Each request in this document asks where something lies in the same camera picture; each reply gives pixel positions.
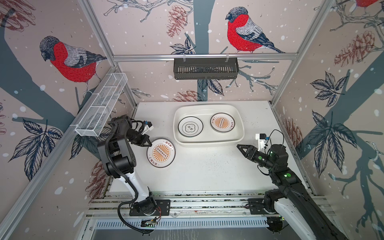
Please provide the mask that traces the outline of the orange sunburst plate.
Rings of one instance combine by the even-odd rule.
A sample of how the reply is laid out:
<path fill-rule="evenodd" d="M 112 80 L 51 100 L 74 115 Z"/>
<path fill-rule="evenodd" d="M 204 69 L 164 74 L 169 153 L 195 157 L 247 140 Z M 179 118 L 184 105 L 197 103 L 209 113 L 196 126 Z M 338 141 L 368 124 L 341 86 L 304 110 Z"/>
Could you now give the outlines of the orange sunburst plate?
<path fill-rule="evenodd" d="M 149 163 L 156 168 L 168 167 L 176 157 L 174 144 L 164 138 L 156 139 L 152 146 L 147 149 L 147 159 Z"/>
<path fill-rule="evenodd" d="M 234 118 L 226 113 L 217 113 L 210 119 L 211 127 L 219 133 L 228 133 L 235 127 Z"/>

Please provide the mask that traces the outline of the white clover plate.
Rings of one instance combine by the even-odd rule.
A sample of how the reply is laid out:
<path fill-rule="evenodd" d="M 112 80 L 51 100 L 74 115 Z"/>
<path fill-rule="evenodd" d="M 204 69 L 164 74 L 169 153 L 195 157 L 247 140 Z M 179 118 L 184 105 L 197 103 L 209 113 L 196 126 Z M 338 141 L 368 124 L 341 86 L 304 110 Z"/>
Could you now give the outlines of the white clover plate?
<path fill-rule="evenodd" d="M 184 137 L 196 137 L 204 128 L 203 122 L 197 117 L 185 117 L 178 124 L 178 131 Z"/>

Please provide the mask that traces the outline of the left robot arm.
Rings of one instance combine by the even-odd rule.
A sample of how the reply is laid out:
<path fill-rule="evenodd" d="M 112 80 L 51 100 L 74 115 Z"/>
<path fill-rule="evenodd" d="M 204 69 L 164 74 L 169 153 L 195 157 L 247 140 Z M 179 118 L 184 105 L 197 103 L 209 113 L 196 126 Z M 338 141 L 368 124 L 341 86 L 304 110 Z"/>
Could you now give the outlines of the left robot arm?
<path fill-rule="evenodd" d="M 121 181 L 132 195 L 132 200 L 123 202 L 130 205 L 133 212 L 141 215 L 152 215 L 157 203 L 152 192 L 135 173 L 137 160 L 131 145 L 151 147 L 150 137 L 146 131 L 153 129 L 148 121 L 133 120 L 127 115 L 116 117 L 108 122 L 110 133 L 98 144 L 103 169 L 107 176 Z"/>

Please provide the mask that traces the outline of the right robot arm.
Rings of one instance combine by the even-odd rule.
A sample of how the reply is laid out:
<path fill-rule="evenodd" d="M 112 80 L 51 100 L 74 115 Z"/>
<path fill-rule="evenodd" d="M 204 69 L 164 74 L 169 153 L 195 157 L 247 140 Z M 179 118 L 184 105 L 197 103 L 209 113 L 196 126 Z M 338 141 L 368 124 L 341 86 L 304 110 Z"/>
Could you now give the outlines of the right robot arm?
<path fill-rule="evenodd" d="M 272 145 L 267 154 L 252 145 L 237 145 L 237 148 L 246 159 L 266 168 L 272 183 L 278 187 L 264 194 L 266 212 L 278 213 L 302 240 L 347 239 L 288 167 L 289 155 L 284 145 Z"/>

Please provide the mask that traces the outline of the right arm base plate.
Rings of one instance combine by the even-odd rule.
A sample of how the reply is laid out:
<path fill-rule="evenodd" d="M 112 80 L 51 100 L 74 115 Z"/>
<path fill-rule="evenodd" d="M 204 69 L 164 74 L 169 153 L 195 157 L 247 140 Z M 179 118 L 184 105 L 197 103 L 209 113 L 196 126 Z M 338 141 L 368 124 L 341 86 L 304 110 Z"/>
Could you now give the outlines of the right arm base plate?
<path fill-rule="evenodd" d="M 250 210 L 251 215 L 269 215 L 265 210 L 264 199 L 262 198 L 253 198 L 248 199 L 246 204 L 247 208 Z"/>

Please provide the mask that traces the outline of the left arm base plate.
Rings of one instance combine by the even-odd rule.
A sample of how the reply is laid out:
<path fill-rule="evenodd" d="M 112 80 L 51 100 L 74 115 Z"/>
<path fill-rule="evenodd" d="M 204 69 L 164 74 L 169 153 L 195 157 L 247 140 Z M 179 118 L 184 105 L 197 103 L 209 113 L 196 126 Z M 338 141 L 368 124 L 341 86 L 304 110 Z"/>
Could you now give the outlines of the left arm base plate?
<path fill-rule="evenodd" d="M 170 200 L 156 200 L 156 206 L 152 203 L 148 207 L 131 207 L 129 216 L 130 217 L 159 217 L 169 216 L 171 209 Z"/>

